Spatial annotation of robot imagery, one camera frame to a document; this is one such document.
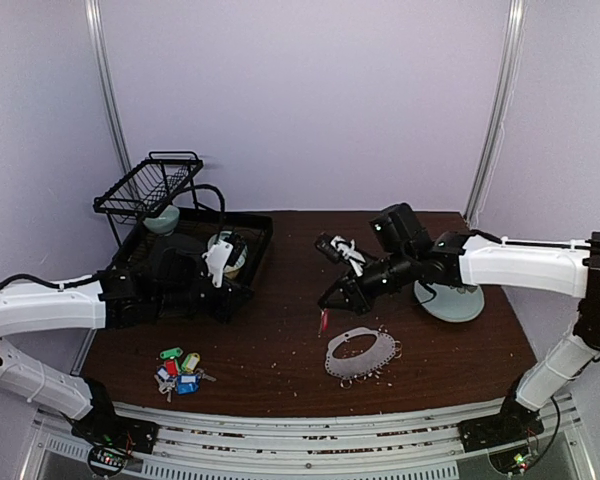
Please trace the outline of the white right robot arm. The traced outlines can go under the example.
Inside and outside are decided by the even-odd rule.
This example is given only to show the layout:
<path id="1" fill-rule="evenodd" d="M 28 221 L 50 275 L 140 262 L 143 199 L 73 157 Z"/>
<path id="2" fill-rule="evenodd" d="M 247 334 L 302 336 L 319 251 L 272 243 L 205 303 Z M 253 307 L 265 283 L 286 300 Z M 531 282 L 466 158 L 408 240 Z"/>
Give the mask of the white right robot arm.
<path id="1" fill-rule="evenodd" d="M 320 309 L 364 314 L 377 297 L 415 283 L 426 289 L 512 287 L 578 302 L 571 330 L 511 385 L 499 412 L 461 424 L 468 438 L 483 432 L 515 440 L 559 390 L 600 358 L 600 232 L 570 241 L 512 240 L 481 230 L 446 231 L 432 238 L 406 203 L 385 208 L 369 225 L 382 257 L 338 235 L 317 237 L 319 252 L 349 267 L 319 298 Z"/>

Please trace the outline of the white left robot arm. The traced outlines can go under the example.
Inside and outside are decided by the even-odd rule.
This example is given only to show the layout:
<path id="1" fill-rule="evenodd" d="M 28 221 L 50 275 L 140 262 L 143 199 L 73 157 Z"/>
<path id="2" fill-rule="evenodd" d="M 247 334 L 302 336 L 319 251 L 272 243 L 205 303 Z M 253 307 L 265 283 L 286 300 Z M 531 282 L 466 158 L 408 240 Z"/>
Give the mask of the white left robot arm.
<path id="1" fill-rule="evenodd" d="M 146 261 L 135 267 L 109 267 L 56 282 L 29 274 L 1 281 L 0 388 L 58 411 L 90 443 L 136 440 L 141 428 L 116 413 L 102 383 L 63 374 L 15 348 L 8 336 L 122 329 L 199 311 L 227 320 L 252 296 L 226 275 L 245 248 L 237 234 L 217 234 L 210 242 L 172 234 L 158 238 Z"/>

